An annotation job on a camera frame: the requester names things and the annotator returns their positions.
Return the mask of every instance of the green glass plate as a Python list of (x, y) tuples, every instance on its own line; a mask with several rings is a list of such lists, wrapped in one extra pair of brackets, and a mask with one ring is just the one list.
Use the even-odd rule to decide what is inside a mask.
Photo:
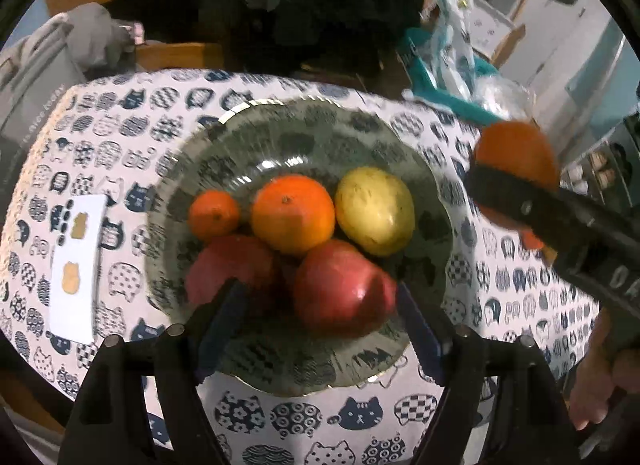
[[(384, 169), (405, 182), (418, 225), (404, 250), (372, 260), (404, 279), (418, 300), (432, 295), (440, 304), (452, 248), (449, 217), (426, 162), (378, 116), (311, 97), (248, 102), (194, 134), (166, 162), (168, 172), (147, 217), (150, 245), (163, 249), (147, 254), (145, 270), (150, 301), (172, 321), (184, 322), (191, 313), (183, 280), (202, 249), (186, 223), (195, 196), (210, 188), (226, 190), (246, 218), (252, 197), (275, 176), (305, 174), (333, 196), (340, 178), (361, 166)], [(299, 397), (384, 372), (408, 342), (398, 318), (359, 339), (317, 339), (283, 313), (243, 326), (220, 370), (261, 391)]]

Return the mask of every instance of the red apple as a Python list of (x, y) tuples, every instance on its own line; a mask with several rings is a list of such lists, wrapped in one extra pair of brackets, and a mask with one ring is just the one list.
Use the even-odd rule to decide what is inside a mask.
[(274, 252), (253, 236), (213, 238), (184, 280), (189, 303), (198, 306), (210, 302), (232, 277), (252, 289), (252, 310), (264, 311), (273, 303), (272, 292), (280, 280)]
[(395, 309), (396, 283), (353, 245), (330, 239), (302, 261), (293, 306), (313, 333), (361, 337), (378, 329)]

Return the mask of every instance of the teal basket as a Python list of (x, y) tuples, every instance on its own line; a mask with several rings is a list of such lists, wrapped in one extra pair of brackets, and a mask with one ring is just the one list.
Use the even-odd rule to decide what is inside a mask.
[[(404, 63), (409, 78), (411, 79), (412, 92), (434, 104), (449, 106), (460, 118), (468, 122), (475, 122), (480, 126), (488, 126), (502, 120), (500, 117), (489, 113), (480, 106), (460, 100), (445, 90), (436, 88), (427, 75), (424, 61), (418, 56), (417, 48), (429, 41), (431, 34), (421, 28), (409, 28), (404, 33), (404, 38), (398, 46), (398, 54)], [(484, 59), (474, 56), (476, 60), (476, 73), (479, 75), (492, 75), (498, 73), (495, 66)]]

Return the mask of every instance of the tangerine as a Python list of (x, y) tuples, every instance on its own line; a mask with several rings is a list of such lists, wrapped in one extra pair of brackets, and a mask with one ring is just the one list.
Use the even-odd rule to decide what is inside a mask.
[(189, 227), (196, 238), (210, 243), (238, 228), (240, 208), (228, 192), (206, 190), (189, 207)]
[[(534, 124), (500, 121), (485, 127), (474, 149), (474, 159), (549, 191), (556, 191), (560, 185), (560, 169), (551, 144)], [(488, 207), (479, 205), (478, 208), (500, 227), (521, 227)]]
[(255, 196), (251, 227), (273, 249), (302, 256), (334, 234), (334, 203), (316, 180), (301, 174), (280, 176)]

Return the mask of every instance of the tablecloth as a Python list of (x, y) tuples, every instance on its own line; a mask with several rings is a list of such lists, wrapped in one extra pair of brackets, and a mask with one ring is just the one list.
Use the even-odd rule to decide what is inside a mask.
[[(515, 233), (489, 224), (470, 202), (461, 177), (479, 137), (475, 126), (443, 108), (343, 87), (217, 70), (166, 70), (98, 79), (69, 90), (23, 168), (0, 247), (0, 329), (44, 380), (73, 399), (103, 337), (144, 339), (167, 326), (168, 319), (146, 298), (143, 258), (159, 248), (146, 232), (145, 207), (181, 143), (239, 103), (302, 95), (376, 113), (429, 164), (454, 230), (443, 300), (452, 321), (505, 341), (531, 334), (556, 377), (580, 360), (598, 305), (546, 268), (540, 254), (524, 249)], [(110, 198), (100, 244), (97, 335), (93, 345), (82, 345), (50, 333), (47, 310), (65, 203), (90, 193)], [(437, 235), (437, 224), (433, 228)], [(133, 292), (117, 286), (114, 276), (124, 268), (135, 276)], [(154, 380), (144, 382), (153, 437), (170, 445)], [(492, 395), (488, 386), (485, 400)], [(442, 392), (423, 374), (411, 346), (389, 371), (364, 384), (304, 398), (273, 397), (220, 373), (198, 391), (232, 463), (247, 465), (409, 459)]]

